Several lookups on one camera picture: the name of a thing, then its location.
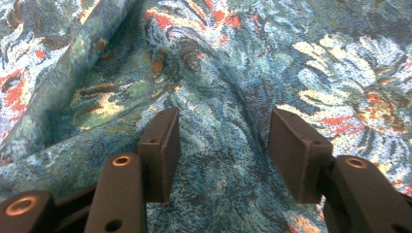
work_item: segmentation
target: textile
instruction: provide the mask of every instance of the textile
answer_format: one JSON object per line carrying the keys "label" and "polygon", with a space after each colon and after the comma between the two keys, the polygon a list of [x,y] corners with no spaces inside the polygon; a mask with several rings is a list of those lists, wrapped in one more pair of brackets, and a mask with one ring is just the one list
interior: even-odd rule
{"label": "textile", "polygon": [[274,107],[412,195],[411,17],[408,0],[1,0],[0,200],[96,182],[172,106],[182,156],[151,232],[326,232],[269,159]]}

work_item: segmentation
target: wrinkled cloth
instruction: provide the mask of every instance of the wrinkled cloth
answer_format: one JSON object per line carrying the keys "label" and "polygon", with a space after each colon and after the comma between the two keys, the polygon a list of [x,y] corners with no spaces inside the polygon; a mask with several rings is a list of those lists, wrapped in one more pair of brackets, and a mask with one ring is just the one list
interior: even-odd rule
{"label": "wrinkled cloth", "polygon": [[56,199],[180,109],[182,156],[151,232],[326,232],[268,157],[274,107],[333,155],[412,194],[410,1],[6,1],[0,6],[0,199]]}

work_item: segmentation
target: black plastic part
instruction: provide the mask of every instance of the black plastic part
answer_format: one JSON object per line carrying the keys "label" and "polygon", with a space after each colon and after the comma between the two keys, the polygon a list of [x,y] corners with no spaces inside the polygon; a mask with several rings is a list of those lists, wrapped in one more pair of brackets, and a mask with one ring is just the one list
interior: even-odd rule
{"label": "black plastic part", "polygon": [[0,232],[51,232],[54,202],[46,191],[26,191],[0,204]]}
{"label": "black plastic part", "polygon": [[351,219],[351,232],[412,232],[411,208],[373,163],[341,155],[332,176]]}
{"label": "black plastic part", "polygon": [[135,153],[108,158],[97,184],[85,232],[147,232],[142,176],[142,161]]}
{"label": "black plastic part", "polygon": [[137,154],[149,169],[147,202],[170,203],[173,178],[181,155],[179,109],[159,112],[143,134]]}
{"label": "black plastic part", "polygon": [[53,232],[83,232],[97,183],[87,186],[56,203],[58,224]]}
{"label": "black plastic part", "polygon": [[299,116],[272,112],[269,153],[297,203],[320,203],[317,189],[321,167],[333,160],[333,145]]}
{"label": "black plastic part", "polygon": [[328,200],[324,205],[324,217],[328,233],[347,233],[351,229],[351,221],[346,213],[333,208]]}

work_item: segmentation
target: blue textured fabric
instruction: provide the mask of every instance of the blue textured fabric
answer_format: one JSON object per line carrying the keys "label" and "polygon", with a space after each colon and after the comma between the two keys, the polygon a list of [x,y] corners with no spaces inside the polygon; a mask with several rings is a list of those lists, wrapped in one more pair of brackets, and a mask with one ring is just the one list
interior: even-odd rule
{"label": "blue textured fabric", "polygon": [[172,106],[183,154],[151,232],[326,231],[268,157],[274,107],[412,193],[410,1],[2,2],[2,200],[96,182]]}

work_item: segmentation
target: floral fabric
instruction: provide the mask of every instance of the floral fabric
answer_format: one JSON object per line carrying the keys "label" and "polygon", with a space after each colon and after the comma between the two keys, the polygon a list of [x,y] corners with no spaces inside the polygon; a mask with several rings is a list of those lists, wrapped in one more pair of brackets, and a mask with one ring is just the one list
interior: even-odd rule
{"label": "floral fabric", "polygon": [[0,199],[94,183],[181,110],[172,204],[151,232],[326,232],[267,154],[274,107],[412,195],[412,3],[0,1]]}

